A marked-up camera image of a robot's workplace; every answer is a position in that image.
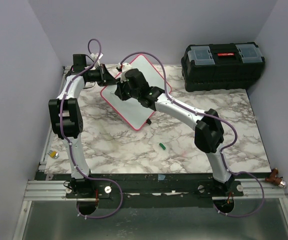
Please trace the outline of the whiteboard with pink frame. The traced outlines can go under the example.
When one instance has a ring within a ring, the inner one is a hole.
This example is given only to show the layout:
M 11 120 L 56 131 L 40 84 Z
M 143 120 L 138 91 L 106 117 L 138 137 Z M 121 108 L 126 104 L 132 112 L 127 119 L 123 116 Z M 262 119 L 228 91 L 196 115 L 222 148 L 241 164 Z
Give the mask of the whiteboard with pink frame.
M 151 87 L 164 89 L 167 86 L 167 92 L 172 91 L 172 87 L 163 79 L 163 73 L 159 72 L 149 59 L 143 55 L 137 55 L 129 64 L 133 68 L 141 71 Z M 126 101 L 120 100 L 116 95 L 116 85 L 109 85 L 100 91 L 101 97 L 113 108 L 113 110 L 122 117 L 134 130 L 139 131 L 147 122 L 154 111 L 143 107 L 136 99 L 130 98 Z

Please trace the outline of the green marker cap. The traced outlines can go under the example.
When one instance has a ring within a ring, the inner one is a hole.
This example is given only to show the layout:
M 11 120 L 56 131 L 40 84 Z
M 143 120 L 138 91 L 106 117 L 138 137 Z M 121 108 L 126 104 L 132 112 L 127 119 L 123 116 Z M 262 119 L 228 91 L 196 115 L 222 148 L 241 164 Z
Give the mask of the green marker cap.
M 159 146 L 160 146 L 163 150 L 166 150 L 166 147 L 165 147 L 162 143 L 159 143 Z

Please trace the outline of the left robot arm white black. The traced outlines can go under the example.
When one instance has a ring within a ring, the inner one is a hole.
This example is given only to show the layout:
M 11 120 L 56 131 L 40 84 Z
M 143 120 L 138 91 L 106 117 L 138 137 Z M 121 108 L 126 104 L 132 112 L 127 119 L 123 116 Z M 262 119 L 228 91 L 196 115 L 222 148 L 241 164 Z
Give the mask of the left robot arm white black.
M 91 176 L 91 170 L 83 152 L 84 123 L 78 98 L 86 83 L 94 82 L 100 87 L 116 84 L 116 79 L 109 73 L 106 66 L 100 63 L 101 57 L 101 53 L 92 53 L 89 56 L 92 64 L 88 66 L 85 54 L 74 54 L 73 65 L 65 75 L 63 90 L 56 99 L 48 102 L 52 131 L 65 146 L 71 166 L 71 178 L 77 182 Z

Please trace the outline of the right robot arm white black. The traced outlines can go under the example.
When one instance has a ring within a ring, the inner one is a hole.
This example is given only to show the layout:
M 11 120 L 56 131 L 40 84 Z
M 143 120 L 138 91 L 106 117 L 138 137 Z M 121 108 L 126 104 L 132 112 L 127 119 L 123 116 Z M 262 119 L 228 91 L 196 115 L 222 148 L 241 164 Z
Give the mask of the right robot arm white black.
M 137 100 L 142 107 L 167 114 L 186 124 L 194 131 L 195 146 L 206 154 L 212 169 L 214 191 L 225 196 L 232 190 L 234 176 L 228 170 L 221 151 L 224 129 L 216 110 L 198 110 L 177 101 L 166 90 L 149 86 L 143 73 L 137 68 L 123 72 L 116 80 L 115 95 L 122 101 Z

